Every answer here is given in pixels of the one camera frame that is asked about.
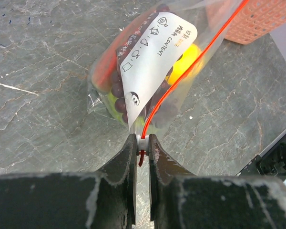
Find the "dark red grapes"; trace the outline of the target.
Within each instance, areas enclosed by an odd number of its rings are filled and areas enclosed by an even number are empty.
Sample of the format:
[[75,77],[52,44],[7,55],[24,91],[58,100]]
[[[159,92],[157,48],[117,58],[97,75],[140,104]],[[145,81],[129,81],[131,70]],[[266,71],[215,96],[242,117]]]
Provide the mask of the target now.
[[112,85],[110,93],[124,98],[129,127],[139,115],[145,120],[169,84],[165,78],[183,55],[184,48],[175,46],[184,20],[168,5],[161,4],[143,18],[117,47],[117,70],[121,82]]

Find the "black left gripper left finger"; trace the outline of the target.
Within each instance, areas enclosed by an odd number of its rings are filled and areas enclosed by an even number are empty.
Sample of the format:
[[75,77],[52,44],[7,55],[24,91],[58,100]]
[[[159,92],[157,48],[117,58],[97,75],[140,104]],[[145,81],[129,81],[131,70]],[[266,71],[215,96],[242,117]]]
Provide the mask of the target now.
[[136,217],[137,139],[130,134],[121,150],[97,172],[102,175],[94,229],[131,229]]

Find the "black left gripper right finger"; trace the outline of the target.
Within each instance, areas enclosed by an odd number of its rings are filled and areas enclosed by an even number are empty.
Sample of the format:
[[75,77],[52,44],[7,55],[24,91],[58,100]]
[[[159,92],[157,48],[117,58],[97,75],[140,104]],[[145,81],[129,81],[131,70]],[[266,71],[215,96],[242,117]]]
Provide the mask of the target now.
[[150,220],[156,229],[180,229],[176,178],[195,175],[174,160],[155,134],[149,135]]

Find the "clear zip top bag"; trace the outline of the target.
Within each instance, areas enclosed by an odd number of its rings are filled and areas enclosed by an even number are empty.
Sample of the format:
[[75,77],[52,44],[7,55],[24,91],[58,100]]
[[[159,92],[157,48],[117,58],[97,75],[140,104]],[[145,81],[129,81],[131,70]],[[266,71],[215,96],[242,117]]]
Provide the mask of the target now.
[[163,0],[135,18],[93,63],[87,111],[136,135],[137,155],[161,136],[245,0]]

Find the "pink plastic basket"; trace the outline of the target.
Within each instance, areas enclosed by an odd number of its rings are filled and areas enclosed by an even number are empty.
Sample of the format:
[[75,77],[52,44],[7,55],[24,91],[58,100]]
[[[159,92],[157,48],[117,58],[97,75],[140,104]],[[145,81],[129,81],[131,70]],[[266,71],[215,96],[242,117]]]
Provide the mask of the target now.
[[286,0],[206,0],[207,19],[223,39],[247,45],[286,23]]

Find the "yellow mango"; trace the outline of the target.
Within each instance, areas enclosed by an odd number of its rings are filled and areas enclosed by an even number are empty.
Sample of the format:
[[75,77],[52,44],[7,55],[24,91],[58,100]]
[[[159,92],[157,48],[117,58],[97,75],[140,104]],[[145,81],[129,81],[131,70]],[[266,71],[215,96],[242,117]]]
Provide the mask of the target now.
[[[173,65],[173,70],[171,73],[168,73],[165,80],[169,85],[173,85],[179,77],[191,66],[191,64],[199,57],[201,54],[200,48],[192,44],[183,55],[175,62]],[[182,79],[182,82],[191,83],[194,78],[200,73],[204,67],[204,60],[201,59]]]

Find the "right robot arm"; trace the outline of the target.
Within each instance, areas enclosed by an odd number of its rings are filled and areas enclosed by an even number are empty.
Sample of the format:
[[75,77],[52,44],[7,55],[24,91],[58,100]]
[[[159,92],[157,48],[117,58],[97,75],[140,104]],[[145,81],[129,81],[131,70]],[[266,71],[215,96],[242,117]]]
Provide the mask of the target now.
[[259,174],[280,178],[286,186],[286,130],[262,153],[256,164]]

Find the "green bumpy fruit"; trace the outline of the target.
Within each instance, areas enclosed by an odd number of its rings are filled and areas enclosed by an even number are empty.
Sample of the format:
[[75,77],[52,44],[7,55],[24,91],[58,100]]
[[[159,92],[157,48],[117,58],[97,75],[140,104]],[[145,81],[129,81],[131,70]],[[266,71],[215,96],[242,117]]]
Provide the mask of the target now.
[[[108,93],[106,95],[106,98],[108,99],[107,108],[110,114],[113,116],[113,118],[118,120],[124,126],[129,127],[125,99],[123,97],[117,98],[112,93]],[[131,127],[131,131],[136,132],[137,134],[141,134],[144,125],[145,125],[145,116],[143,110],[143,114],[139,115],[139,117],[136,119],[134,126]]]

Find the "watermelon slice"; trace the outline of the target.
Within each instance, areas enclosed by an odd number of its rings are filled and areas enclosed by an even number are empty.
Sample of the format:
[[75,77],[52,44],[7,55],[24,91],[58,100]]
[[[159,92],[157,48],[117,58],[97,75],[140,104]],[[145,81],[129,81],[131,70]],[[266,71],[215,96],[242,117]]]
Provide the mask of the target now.
[[121,82],[117,70],[117,46],[111,45],[95,62],[92,70],[91,82],[98,92],[107,94],[112,85]]

